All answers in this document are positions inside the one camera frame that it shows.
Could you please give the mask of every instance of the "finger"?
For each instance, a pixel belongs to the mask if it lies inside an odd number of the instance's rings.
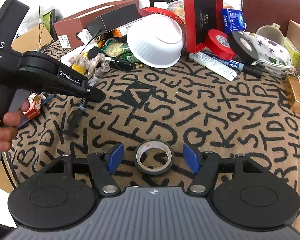
[[[12,147],[12,142],[0,141],[0,151],[8,152]]]
[[[23,113],[18,112],[8,112],[3,116],[3,122],[8,126],[18,126],[21,124],[23,119]]]
[[[0,140],[12,141],[18,134],[17,127],[0,127]]]
[[[27,99],[26,101],[23,102],[23,104],[21,106],[21,111],[22,112],[27,112],[27,111],[29,111],[29,108],[30,108],[30,102]]]

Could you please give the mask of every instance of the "small red box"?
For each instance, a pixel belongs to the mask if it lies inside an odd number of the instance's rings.
[[[41,98],[39,96],[35,96],[33,101],[30,102],[29,111],[25,112],[24,115],[29,119],[33,119],[40,114],[41,109]]]
[[[223,31],[223,0],[183,0],[186,17],[187,51],[204,49],[204,40],[211,29]]]

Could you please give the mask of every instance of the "white bowl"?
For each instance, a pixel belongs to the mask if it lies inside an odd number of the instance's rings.
[[[184,36],[177,22],[152,14],[136,22],[128,31],[127,43],[135,57],[150,67],[167,68],[178,62]]]

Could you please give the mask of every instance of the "roll of tape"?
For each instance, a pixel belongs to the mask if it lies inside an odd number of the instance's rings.
[[[149,149],[163,150],[168,156],[168,161],[163,166],[155,169],[151,169],[144,166],[141,163],[141,156],[144,152],[146,152]],[[145,174],[149,174],[153,176],[162,175],[170,170],[173,161],[174,161],[174,152],[171,149],[171,146],[159,140],[150,140],[150,141],[143,142],[134,151],[134,163],[137,169]]]
[[[204,43],[219,58],[231,60],[234,58],[235,52],[230,48],[227,38],[228,35],[221,31],[209,30]]]
[[[232,50],[244,63],[251,64],[258,60],[258,52],[241,32],[232,32],[228,37],[228,42]]]

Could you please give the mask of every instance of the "drawstring bag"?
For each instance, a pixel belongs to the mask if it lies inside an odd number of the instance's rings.
[[[259,60],[255,64],[280,78],[284,78],[286,75],[297,77],[298,72],[292,65],[290,54],[286,48],[255,33],[243,32],[243,35],[258,52]]]

